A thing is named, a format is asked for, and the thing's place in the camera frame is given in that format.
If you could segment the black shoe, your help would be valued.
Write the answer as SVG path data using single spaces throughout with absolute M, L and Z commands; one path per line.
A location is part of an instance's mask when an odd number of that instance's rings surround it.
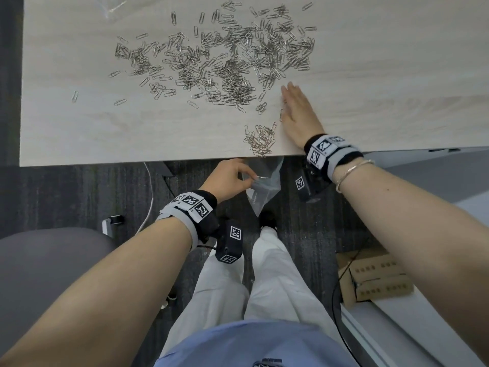
M 260 230 L 263 228 L 271 228 L 277 232 L 277 220 L 276 216 L 271 210 L 263 210 L 259 217 Z

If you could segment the large spread of paper clips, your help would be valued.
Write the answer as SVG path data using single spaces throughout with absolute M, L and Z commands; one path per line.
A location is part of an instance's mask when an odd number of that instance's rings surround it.
M 287 71 L 311 69 L 313 34 L 319 27 L 294 20 L 284 4 L 260 9 L 224 0 L 210 18 L 200 11 L 188 28 L 178 24 L 175 10 L 170 18 L 168 35 L 143 32 L 132 40 L 117 36 L 114 56 L 128 68 L 115 69 L 108 77 L 142 76 L 139 86 L 148 86 L 154 100 L 175 96 L 177 87 L 194 91 L 187 104 L 195 109 L 199 98 L 241 113 L 258 101 L 255 111 L 261 115 L 266 93 Z

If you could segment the grey office chair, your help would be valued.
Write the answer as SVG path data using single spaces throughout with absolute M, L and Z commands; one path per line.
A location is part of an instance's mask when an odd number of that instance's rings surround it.
M 0 357 L 116 247 L 112 238 L 88 228 L 31 230 L 0 239 Z

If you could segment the right wristband with markers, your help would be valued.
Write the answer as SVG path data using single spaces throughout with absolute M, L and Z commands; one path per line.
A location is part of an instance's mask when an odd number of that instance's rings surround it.
M 364 154 L 340 136 L 319 134 L 304 145 L 306 162 L 323 180 L 333 182 L 337 166 L 346 165 Z

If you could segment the left wristband with markers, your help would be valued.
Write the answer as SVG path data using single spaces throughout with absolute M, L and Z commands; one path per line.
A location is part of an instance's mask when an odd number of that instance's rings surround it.
M 216 215 L 216 197 L 208 191 L 193 190 L 179 194 L 159 212 L 157 220 L 175 217 L 189 230 L 192 238 L 191 251 L 218 231 L 220 223 Z

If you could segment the person's left forearm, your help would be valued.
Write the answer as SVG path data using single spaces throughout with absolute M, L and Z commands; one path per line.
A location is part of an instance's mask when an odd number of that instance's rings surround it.
M 191 247 L 180 220 L 156 221 L 68 287 L 0 367 L 129 367 Z

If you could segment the person's right forearm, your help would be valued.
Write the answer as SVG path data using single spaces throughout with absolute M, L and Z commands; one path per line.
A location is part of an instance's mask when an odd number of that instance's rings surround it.
M 333 181 L 413 284 L 483 359 L 489 346 L 489 228 L 370 160 L 337 166 Z

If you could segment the person's left hand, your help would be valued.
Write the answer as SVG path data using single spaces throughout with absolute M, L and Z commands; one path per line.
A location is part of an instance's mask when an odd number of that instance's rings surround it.
M 232 183 L 236 178 L 241 180 L 253 178 L 256 180 L 258 177 L 244 163 L 243 159 L 223 160 L 217 165 L 199 190 L 209 192 L 216 198 L 217 203 L 222 203 L 241 193 L 232 191 Z

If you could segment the crumpled clear plastic bag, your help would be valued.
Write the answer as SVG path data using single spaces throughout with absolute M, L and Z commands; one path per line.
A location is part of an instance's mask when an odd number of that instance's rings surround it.
M 96 0 L 98 5 L 101 7 L 106 18 L 109 18 L 113 13 L 123 6 L 127 0 Z

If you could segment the white trousers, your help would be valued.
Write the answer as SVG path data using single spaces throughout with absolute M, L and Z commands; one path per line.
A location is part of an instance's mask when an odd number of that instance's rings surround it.
M 233 321 L 293 321 L 318 326 L 345 349 L 333 319 L 304 282 L 277 231 L 262 227 L 253 245 L 255 281 L 242 284 L 244 259 L 219 262 L 211 253 L 199 274 L 192 298 L 170 329 L 161 357 L 198 331 Z

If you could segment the clear plastic zip bag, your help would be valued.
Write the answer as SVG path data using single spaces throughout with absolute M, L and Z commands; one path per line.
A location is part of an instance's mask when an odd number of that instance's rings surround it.
M 281 191 L 280 170 L 284 157 L 248 158 L 245 163 L 257 174 L 257 179 L 246 190 L 248 201 L 257 217 L 265 205 Z

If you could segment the white low cabinet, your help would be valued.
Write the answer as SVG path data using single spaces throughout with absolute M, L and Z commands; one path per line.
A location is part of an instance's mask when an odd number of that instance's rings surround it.
M 392 367 L 484 367 L 465 342 L 415 288 L 406 296 L 341 307 L 349 328 Z

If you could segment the light blue shirt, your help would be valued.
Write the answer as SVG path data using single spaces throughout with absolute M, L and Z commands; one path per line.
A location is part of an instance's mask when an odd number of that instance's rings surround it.
M 197 332 L 165 352 L 154 367 L 358 367 L 319 327 L 249 320 Z

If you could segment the wristband with markers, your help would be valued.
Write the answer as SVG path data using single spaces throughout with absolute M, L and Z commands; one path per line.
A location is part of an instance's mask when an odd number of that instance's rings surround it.
M 193 190 L 179 194 L 159 212 L 157 220 L 175 217 L 189 230 L 192 238 L 191 251 L 218 231 L 220 223 L 216 215 L 216 197 L 208 191 Z
M 333 182 L 337 166 L 346 165 L 364 154 L 340 136 L 319 134 L 304 145 L 306 162 L 323 180 Z

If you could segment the brown cardboard box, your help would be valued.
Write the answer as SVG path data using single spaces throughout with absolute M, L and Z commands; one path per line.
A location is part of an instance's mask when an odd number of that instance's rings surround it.
M 396 259 L 382 246 L 337 253 L 339 287 L 343 304 L 405 296 L 414 285 Z

